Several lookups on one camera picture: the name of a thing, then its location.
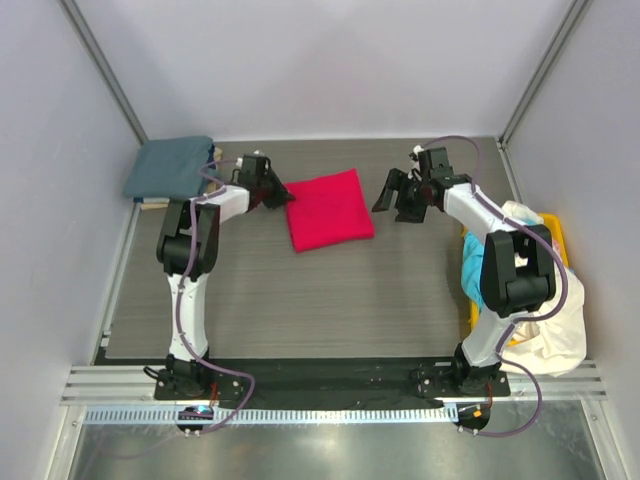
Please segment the red t shirt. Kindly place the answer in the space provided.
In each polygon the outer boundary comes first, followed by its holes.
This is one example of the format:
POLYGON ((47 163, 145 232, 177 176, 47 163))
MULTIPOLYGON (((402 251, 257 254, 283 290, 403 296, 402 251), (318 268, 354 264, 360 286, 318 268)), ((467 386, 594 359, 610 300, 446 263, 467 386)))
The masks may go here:
POLYGON ((375 236, 355 168, 290 182, 286 187, 295 197, 287 203, 285 212, 296 253, 375 236))

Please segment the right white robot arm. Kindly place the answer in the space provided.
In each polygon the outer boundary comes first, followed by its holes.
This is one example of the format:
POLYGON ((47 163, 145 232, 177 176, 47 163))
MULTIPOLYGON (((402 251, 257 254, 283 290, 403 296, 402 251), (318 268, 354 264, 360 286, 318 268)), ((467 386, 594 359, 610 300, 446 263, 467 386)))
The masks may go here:
POLYGON ((516 325, 556 294, 552 235, 543 225, 528 227, 509 217, 469 175, 454 172, 445 148, 416 146, 409 157, 411 170, 389 171, 372 210, 395 208, 396 221, 417 224, 436 207, 480 240, 483 308, 440 378, 457 394, 481 395, 497 378, 516 325))

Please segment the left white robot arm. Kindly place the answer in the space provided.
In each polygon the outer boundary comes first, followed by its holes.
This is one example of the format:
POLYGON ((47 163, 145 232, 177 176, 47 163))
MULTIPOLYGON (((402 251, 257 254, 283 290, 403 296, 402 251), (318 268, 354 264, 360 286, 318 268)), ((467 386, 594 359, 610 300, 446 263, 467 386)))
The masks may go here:
POLYGON ((223 222, 259 205, 277 209, 295 199, 275 173, 271 159, 257 150, 232 162, 230 183, 213 175, 219 165, 205 164, 199 174, 215 186, 188 199, 172 199, 156 247, 171 294, 172 337, 165 366, 152 377, 159 400, 199 399, 213 391, 223 375, 240 386, 251 375, 215 365, 209 359, 205 329, 206 290, 218 259, 223 222))

